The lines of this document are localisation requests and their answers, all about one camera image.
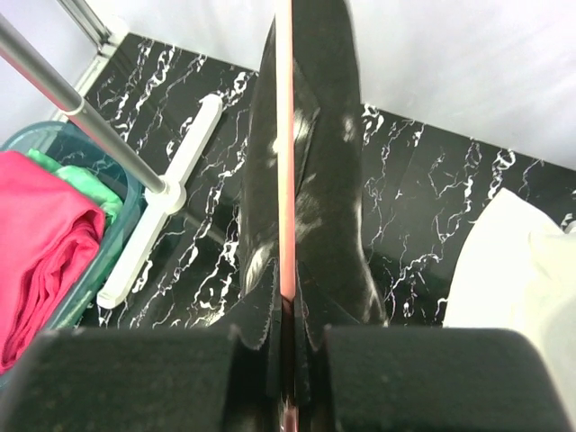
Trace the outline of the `black white patterned trousers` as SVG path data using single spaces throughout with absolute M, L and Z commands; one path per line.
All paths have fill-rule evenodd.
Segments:
M 364 324 L 388 319 L 362 245 L 364 127 L 353 27 L 343 1 L 292 5 L 295 242 L 316 285 Z M 253 290 L 279 254 L 275 35 L 252 96 L 239 200 L 239 274 Z

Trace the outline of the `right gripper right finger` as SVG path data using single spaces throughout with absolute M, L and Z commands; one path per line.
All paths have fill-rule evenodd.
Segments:
M 520 334 L 363 325 L 306 267 L 297 280 L 313 430 L 572 429 L 541 356 Z

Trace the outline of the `green tie-dye trousers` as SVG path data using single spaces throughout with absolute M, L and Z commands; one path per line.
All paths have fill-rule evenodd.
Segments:
M 122 199 L 87 168 L 63 166 L 34 148 L 26 152 L 26 157 L 97 204 L 104 212 L 107 229 L 116 221 L 123 208 Z

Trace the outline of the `magenta pink trousers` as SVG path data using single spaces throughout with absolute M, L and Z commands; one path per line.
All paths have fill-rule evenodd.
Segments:
M 97 255 L 103 210 L 25 155 L 1 155 L 1 370 L 10 370 Z

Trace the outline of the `pink wire hanger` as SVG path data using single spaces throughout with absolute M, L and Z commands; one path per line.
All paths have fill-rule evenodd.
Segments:
M 296 297 L 293 3 L 274 3 L 277 126 L 279 287 L 282 296 L 283 429 L 298 429 L 295 402 L 294 307 Z

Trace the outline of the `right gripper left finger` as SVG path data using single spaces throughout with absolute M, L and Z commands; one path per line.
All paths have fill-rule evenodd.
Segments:
M 50 330 L 1 396 L 4 431 L 274 431 L 278 265 L 206 328 Z

